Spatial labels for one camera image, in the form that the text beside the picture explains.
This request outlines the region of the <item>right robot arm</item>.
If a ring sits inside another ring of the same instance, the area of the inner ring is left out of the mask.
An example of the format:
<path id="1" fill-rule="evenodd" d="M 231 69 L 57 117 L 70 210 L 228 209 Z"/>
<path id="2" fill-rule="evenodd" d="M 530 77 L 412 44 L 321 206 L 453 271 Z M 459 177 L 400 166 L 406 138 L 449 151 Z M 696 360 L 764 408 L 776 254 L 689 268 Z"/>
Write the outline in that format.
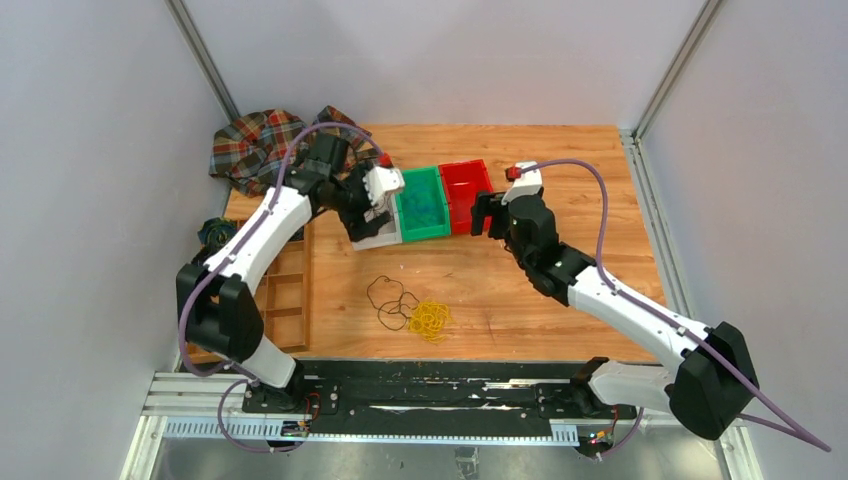
<path id="1" fill-rule="evenodd" d="M 749 405 L 759 382 L 738 328 L 686 318 L 614 279 L 598 260 L 560 241 L 539 194 L 480 192 L 470 212 L 472 235 L 503 241 L 539 293 L 603 321 L 658 360 L 656 367 L 589 361 L 571 390 L 580 414 L 595 417 L 618 404 L 659 410 L 716 440 Z"/>

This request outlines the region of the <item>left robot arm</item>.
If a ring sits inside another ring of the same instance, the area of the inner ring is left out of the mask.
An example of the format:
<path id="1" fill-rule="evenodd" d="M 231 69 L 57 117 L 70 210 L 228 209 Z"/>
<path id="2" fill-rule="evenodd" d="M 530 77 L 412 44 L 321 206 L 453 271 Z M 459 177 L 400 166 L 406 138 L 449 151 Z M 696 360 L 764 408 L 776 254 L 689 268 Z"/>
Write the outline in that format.
<path id="1" fill-rule="evenodd" d="M 348 148 L 344 139 L 320 133 L 299 157 L 285 153 L 275 184 L 235 236 L 176 277 L 181 356 L 189 356 L 190 345 L 219 356 L 223 367 L 268 386 L 268 400 L 283 413 L 298 411 L 307 389 L 299 362 L 265 332 L 254 298 L 262 277 L 293 236 L 323 212 L 336 212 L 353 242 L 376 236 L 390 216 L 367 212 L 405 187 L 386 153 L 347 168 Z"/>

